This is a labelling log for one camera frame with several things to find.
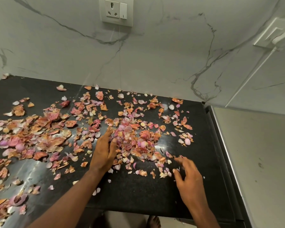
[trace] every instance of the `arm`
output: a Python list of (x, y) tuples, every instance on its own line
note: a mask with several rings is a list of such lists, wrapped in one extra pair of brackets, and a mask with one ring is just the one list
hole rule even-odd
[(219, 228), (215, 216), (208, 207), (203, 186), (203, 177), (196, 168), (196, 165), (186, 157), (175, 158), (175, 161), (181, 164), (186, 172), (186, 178), (183, 181), (178, 170), (173, 169), (181, 198), (188, 207), (196, 226), (198, 228)]
[(109, 127), (97, 141), (90, 169), (65, 195), (27, 228), (74, 228), (103, 175), (111, 168), (116, 157), (116, 139), (109, 151)]

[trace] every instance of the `floor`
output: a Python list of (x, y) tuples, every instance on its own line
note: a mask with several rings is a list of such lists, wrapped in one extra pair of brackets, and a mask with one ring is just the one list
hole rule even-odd
[[(111, 228), (143, 228), (146, 225), (148, 215), (122, 213), (115, 211), (108, 211), (106, 213)], [(159, 217), (162, 228), (195, 228), (186, 223), (177, 221), (174, 218)]]

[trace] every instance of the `hand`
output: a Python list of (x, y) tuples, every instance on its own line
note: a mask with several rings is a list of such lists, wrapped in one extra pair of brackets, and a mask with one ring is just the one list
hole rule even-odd
[(116, 138), (111, 141), (109, 150), (109, 137), (113, 132), (113, 128), (108, 127), (106, 133), (97, 140), (90, 170), (96, 170), (101, 174), (105, 174), (111, 168), (117, 154)]
[(194, 162), (186, 157), (175, 158), (175, 161), (183, 166), (186, 173), (185, 180), (183, 181), (179, 171), (177, 169), (173, 169), (176, 185), (184, 204), (193, 214), (208, 208), (203, 185), (203, 177)]

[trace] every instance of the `white cable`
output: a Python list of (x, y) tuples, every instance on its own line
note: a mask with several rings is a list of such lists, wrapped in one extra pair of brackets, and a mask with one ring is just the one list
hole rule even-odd
[(241, 85), (241, 87), (235, 92), (235, 94), (232, 96), (232, 98), (228, 101), (228, 103), (225, 105), (225, 107), (228, 107), (230, 102), (236, 97), (236, 95), (242, 90), (242, 88), (247, 84), (247, 82), (256, 74), (256, 72), (265, 64), (265, 62), (270, 58), (270, 56), (277, 50), (277, 47), (274, 47), (273, 50), (270, 52), (268, 57), (262, 62), (262, 64), (253, 72), (253, 74)]

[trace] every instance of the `bare foot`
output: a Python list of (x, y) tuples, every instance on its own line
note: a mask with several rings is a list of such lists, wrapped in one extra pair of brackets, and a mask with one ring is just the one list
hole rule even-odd
[(150, 215), (147, 221), (146, 228), (161, 228), (160, 219), (157, 216)]

